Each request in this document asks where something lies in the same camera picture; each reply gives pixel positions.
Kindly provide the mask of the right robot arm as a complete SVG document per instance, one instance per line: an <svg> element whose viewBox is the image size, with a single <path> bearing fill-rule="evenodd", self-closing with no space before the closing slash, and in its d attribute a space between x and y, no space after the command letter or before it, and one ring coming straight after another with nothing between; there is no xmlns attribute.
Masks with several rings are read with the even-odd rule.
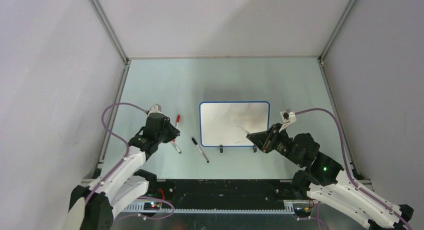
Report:
<svg viewBox="0 0 424 230"><path fill-rule="evenodd" d="M405 230L414 209L393 204L348 176L337 161L319 151L310 133L289 137L282 124L273 124L246 138L263 153L276 151L300 167L290 183L297 199L310 198L345 214L368 230Z"/></svg>

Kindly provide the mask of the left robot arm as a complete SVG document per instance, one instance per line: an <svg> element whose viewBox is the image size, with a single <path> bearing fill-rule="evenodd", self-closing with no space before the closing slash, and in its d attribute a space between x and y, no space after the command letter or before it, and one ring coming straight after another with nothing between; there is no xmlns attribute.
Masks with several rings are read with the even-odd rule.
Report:
<svg viewBox="0 0 424 230"><path fill-rule="evenodd" d="M104 176L71 192L65 230L109 230L116 217L139 197L153 198L157 176L141 169L160 144L175 140L180 131L161 112L150 113L145 126L125 144L121 159Z"/></svg>

